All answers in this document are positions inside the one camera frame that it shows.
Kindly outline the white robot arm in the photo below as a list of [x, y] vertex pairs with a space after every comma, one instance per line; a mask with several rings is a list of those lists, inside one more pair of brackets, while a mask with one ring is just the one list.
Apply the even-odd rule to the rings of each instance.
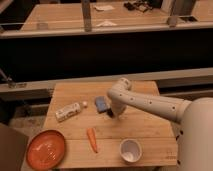
[[131, 88], [131, 82], [121, 78], [108, 89], [112, 113], [119, 116], [131, 106], [179, 124], [177, 171], [213, 171], [213, 98], [189, 101]]

